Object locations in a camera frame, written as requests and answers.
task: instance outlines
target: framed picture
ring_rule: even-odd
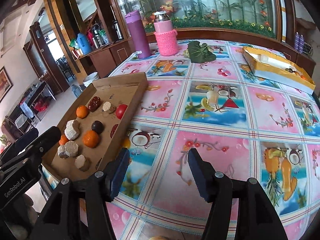
[[[5,71],[4,66],[0,69],[0,103],[4,96],[12,88],[13,84]]]

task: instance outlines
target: yellow box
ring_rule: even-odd
[[[270,79],[273,81],[277,81],[279,83],[297,88],[301,91],[304,91],[310,95],[312,95],[316,85],[313,82],[313,80],[310,78],[308,73],[295,63],[291,62],[290,60],[287,60],[281,56],[278,56],[272,52],[265,51],[263,49],[255,49],[250,47],[243,47],[242,54],[245,58],[245,60],[248,62],[248,65],[250,66],[252,73],[255,76]],[[250,54],[256,54],[256,55],[265,55],[269,58],[275,59],[277,61],[281,61],[284,63],[287,63],[293,67],[295,67],[300,73],[304,75],[304,77],[307,79],[303,79],[300,76],[297,76],[294,73],[290,73],[286,70],[283,70],[281,68],[262,63],[257,61],[252,55]]]

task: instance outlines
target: cardboard box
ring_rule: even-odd
[[[90,84],[57,125],[61,130],[61,134],[64,134],[68,121],[77,119],[80,122],[80,135],[74,141],[79,145],[79,155],[82,154],[90,159],[91,166],[89,170],[82,172],[77,169],[74,165],[75,158],[61,159],[57,154],[59,143],[43,156],[42,165],[57,180],[66,177],[72,181],[86,179],[97,170],[103,170],[108,162],[116,158],[127,127],[141,102],[147,86],[148,81],[144,72],[103,78]],[[76,109],[78,106],[88,106],[94,96],[101,98],[99,108],[94,112],[90,112],[84,119],[77,118]],[[103,104],[107,101],[115,106],[120,104],[128,105],[121,120],[116,117],[115,112],[108,114],[102,110]],[[91,130],[91,125],[95,120],[104,124],[104,131],[100,134],[100,143],[95,148],[89,148],[83,145],[82,137],[87,130]],[[115,124],[118,124],[118,127],[111,138],[110,132]]]
[[[245,60],[248,62],[248,65],[250,66],[252,73],[255,76],[274,80],[312,95],[316,87],[315,83],[303,68],[299,67],[290,60],[287,60],[281,56],[278,56],[269,51],[265,51],[263,49],[255,49],[250,47],[243,47],[242,54]],[[302,75],[304,75],[307,80],[304,80],[296,74],[290,73],[281,68],[262,63],[255,59],[252,55],[266,55],[267,57],[271,58],[271,60],[274,62],[288,65],[288,68],[290,68],[290,66],[293,66],[298,70],[298,72],[302,73]]]

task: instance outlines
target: patterned tablecloth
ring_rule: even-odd
[[[302,91],[254,76],[241,53],[252,45],[200,42],[212,46],[214,62],[185,58],[189,41],[179,41],[171,57],[154,43],[151,57],[133,54],[110,75],[146,72],[149,85],[124,140],[132,162],[121,193],[107,204],[117,239],[201,237],[211,204],[193,180],[192,147],[230,178],[256,178],[288,239],[299,239],[320,205],[319,108]],[[230,239],[237,210],[234,200]]]

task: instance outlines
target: pink knitted sleeve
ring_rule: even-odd
[[[154,33],[162,56],[172,56],[178,52],[177,31],[172,30],[167,33]]]

